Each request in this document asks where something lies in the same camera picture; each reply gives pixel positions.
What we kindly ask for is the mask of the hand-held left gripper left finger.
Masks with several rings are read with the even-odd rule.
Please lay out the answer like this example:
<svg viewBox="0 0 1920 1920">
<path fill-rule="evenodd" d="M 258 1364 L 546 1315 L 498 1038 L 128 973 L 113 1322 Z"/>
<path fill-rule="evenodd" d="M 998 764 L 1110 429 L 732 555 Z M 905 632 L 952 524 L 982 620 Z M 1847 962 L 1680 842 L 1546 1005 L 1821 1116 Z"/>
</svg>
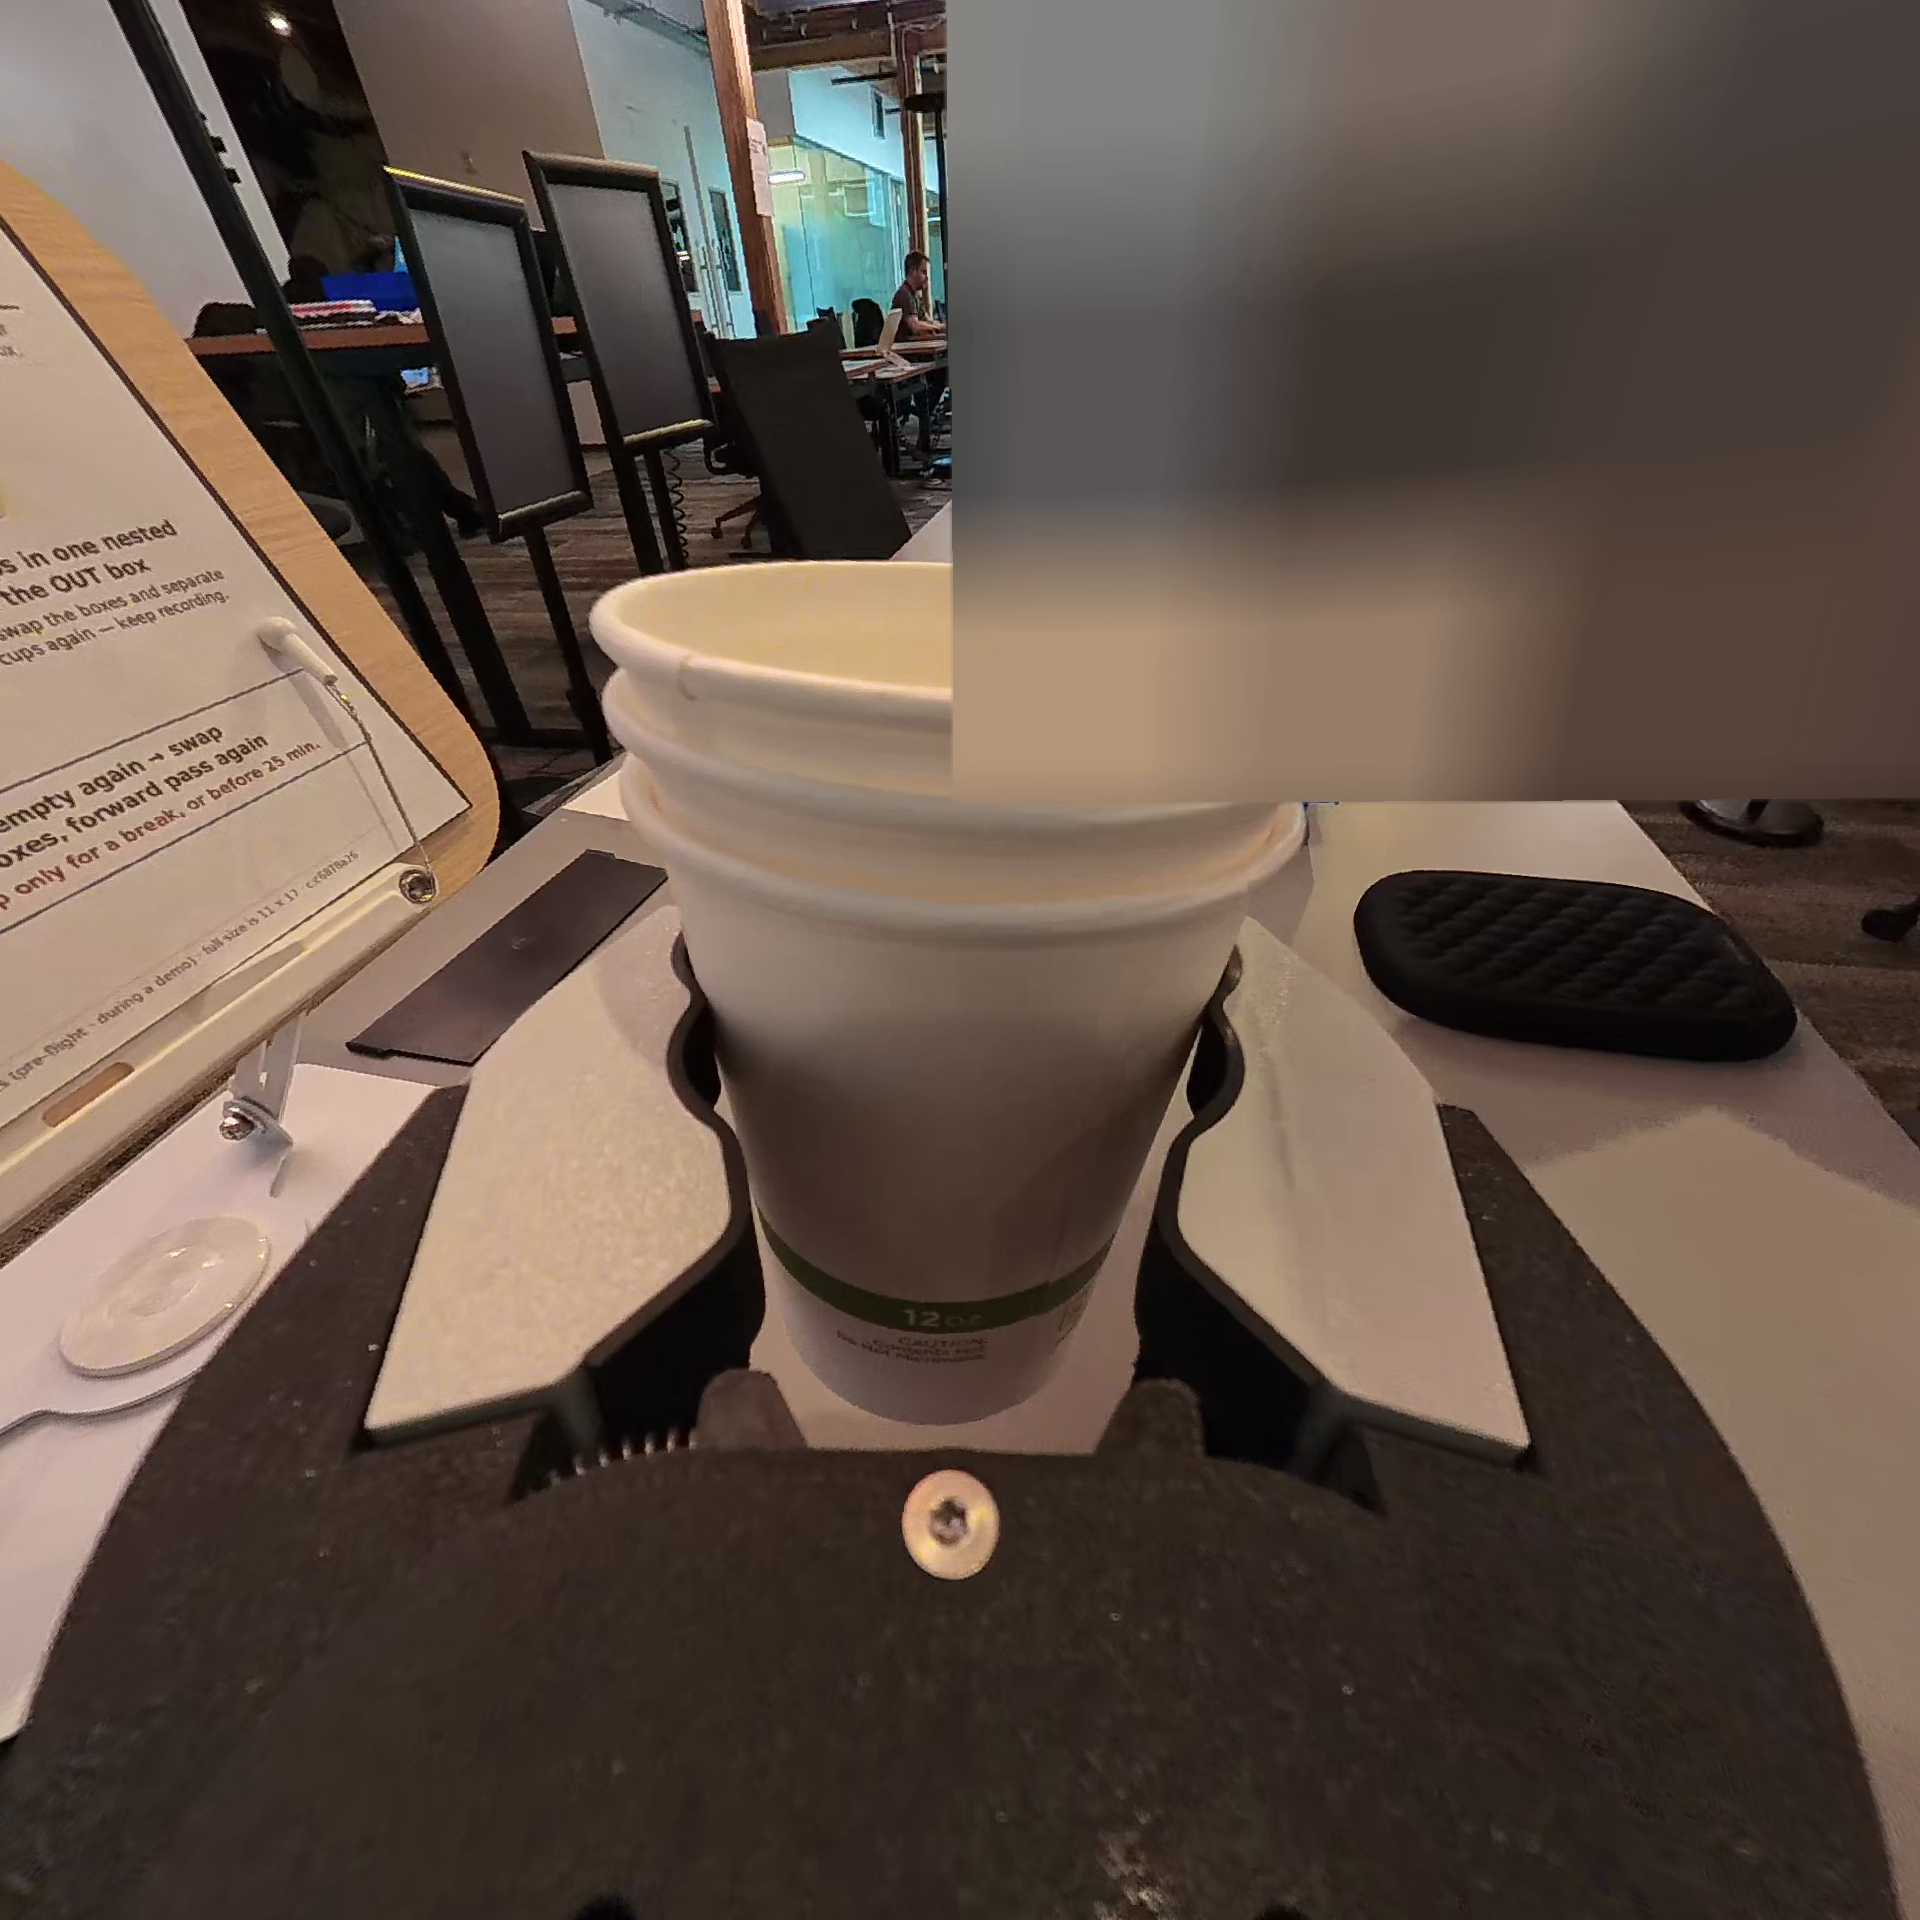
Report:
<svg viewBox="0 0 1920 1920">
<path fill-rule="evenodd" d="M 471 1073 L 378 1364 L 378 1445 L 517 1414 L 561 1456 L 690 1438 L 752 1361 L 744 1160 L 672 907 L 639 914 Z"/>
</svg>

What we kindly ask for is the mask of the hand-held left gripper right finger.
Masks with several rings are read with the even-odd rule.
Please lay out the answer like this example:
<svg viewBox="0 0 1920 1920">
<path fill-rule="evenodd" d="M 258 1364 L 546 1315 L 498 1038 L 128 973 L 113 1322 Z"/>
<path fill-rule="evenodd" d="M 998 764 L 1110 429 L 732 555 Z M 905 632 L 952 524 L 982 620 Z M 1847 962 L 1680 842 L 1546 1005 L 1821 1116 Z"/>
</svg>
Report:
<svg viewBox="0 0 1920 1920">
<path fill-rule="evenodd" d="M 1522 1461 L 1440 1108 L 1380 1022 L 1245 918 L 1184 1102 L 1135 1273 L 1135 1380 L 1191 1397 L 1205 1453 L 1310 1482 L 1357 1434 Z"/>
</svg>

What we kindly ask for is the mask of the wooden document stand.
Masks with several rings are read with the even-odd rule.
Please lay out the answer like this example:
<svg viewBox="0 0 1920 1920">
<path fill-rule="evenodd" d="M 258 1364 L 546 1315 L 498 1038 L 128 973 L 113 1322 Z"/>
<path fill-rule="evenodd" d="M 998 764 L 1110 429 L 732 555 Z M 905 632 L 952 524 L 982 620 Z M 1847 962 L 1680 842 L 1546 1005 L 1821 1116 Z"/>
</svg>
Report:
<svg viewBox="0 0 1920 1920">
<path fill-rule="evenodd" d="M 245 1054 L 290 1029 L 454 896 L 495 846 L 498 800 L 492 762 L 473 726 L 215 392 L 184 339 L 130 270 L 9 164 L 7 238 L 17 241 L 29 264 L 70 305 L 322 634 L 317 654 L 300 627 L 274 620 L 258 632 L 261 642 L 290 669 L 320 683 L 366 733 L 367 720 L 334 668 L 345 660 L 351 683 L 392 718 L 465 802 L 457 820 L 432 832 L 414 830 L 414 848 L 385 870 L 360 880 L 172 1014 L 112 1046 L 103 1062 L 64 1083 L 54 1097 L 4 1120 L 2 1216 L 4 1235 L 13 1235 L 69 1193 L 96 1185 L 130 1144 L 178 1116 L 192 1096 L 210 1090 Z"/>
</svg>

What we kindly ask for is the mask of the printed instruction sheet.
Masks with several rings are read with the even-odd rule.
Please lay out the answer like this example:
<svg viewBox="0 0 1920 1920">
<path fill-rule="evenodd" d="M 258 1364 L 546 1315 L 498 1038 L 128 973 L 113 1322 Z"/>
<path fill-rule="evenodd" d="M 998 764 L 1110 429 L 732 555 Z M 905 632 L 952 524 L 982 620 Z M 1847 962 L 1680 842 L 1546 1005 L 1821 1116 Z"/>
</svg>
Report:
<svg viewBox="0 0 1920 1920">
<path fill-rule="evenodd" d="M 465 802 L 4 241 L 2 1099 L 49 1099 Z"/>
</svg>

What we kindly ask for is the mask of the black office chair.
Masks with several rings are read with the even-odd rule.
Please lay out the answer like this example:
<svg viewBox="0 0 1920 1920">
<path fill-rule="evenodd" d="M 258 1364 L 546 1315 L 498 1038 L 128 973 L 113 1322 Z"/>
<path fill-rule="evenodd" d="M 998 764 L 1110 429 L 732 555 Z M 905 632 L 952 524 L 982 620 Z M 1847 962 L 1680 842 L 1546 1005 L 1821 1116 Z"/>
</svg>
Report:
<svg viewBox="0 0 1920 1920">
<path fill-rule="evenodd" d="M 890 561 L 910 528 L 837 345 L 808 328 L 709 339 L 706 356 L 775 561 Z"/>
</svg>

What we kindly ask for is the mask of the wooden office desk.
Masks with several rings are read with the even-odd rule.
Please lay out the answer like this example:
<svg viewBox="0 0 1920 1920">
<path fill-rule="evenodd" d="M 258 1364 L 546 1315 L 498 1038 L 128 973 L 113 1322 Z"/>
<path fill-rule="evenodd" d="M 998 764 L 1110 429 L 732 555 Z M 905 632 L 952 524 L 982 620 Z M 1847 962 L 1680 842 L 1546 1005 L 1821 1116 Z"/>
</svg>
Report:
<svg viewBox="0 0 1920 1920">
<path fill-rule="evenodd" d="M 420 323 L 378 323 L 360 328 L 300 328 L 300 345 L 320 364 L 348 372 L 401 372 L 432 368 L 440 360 L 439 339 Z M 274 356 L 276 342 L 265 329 L 252 334 L 194 337 L 184 347 L 204 364 L 217 360 Z"/>
</svg>

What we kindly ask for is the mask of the black sign stand with pole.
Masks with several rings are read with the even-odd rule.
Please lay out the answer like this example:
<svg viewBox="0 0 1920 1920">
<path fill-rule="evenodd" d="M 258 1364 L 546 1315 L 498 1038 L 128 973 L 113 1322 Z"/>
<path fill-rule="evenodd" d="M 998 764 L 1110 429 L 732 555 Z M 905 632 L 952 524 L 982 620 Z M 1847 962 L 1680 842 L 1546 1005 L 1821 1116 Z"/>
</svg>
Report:
<svg viewBox="0 0 1920 1920">
<path fill-rule="evenodd" d="M 281 284 L 237 198 L 228 168 L 213 147 L 213 133 L 153 6 L 145 2 L 110 2 L 110 12 L 156 99 L 159 118 L 175 139 L 230 264 L 247 286 L 256 321 L 271 345 L 276 370 L 284 374 L 332 478 L 342 489 L 342 502 L 392 592 L 399 621 L 416 652 L 458 716 L 474 726 L 477 720 L 462 672 L 440 635 L 440 627 L 426 610 L 408 554 L 422 557 L 433 581 L 486 716 L 512 745 L 529 745 L 534 740 L 533 724 L 449 532 L 454 524 L 474 532 L 477 515 L 457 512 L 442 469 L 417 441 L 401 409 L 401 388 L 394 372 L 327 379 L 281 294 Z"/>
</svg>

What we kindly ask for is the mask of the wooden beam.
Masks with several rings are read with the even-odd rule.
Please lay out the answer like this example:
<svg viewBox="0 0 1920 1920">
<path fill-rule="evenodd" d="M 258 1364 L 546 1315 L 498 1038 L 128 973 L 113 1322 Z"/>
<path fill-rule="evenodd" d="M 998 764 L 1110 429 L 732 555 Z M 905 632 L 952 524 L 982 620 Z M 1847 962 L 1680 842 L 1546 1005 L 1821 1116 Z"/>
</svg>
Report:
<svg viewBox="0 0 1920 1920">
<path fill-rule="evenodd" d="M 758 339 L 790 329 L 777 256 L 773 170 L 756 106 L 743 2 L 703 2 L 711 78 L 735 201 L 738 246 Z"/>
</svg>

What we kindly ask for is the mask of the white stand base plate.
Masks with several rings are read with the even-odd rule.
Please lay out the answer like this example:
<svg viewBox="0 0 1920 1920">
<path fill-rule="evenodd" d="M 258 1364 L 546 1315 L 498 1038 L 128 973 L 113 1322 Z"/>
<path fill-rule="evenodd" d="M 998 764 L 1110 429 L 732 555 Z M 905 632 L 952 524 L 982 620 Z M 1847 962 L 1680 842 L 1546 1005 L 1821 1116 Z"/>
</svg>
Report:
<svg viewBox="0 0 1920 1920">
<path fill-rule="evenodd" d="M 144 1453 L 184 1386 L 426 1097 L 417 1083 L 301 1062 L 293 1149 L 218 1136 L 213 1096 L 4 1261 L 2 1376 L 2 1740 L 31 1716 L 69 1603 Z M 268 1254 L 252 1293 L 200 1340 L 121 1376 L 61 1355 L 69 1320 L 156 1240 L 239 1218 Z"/>
</svg>

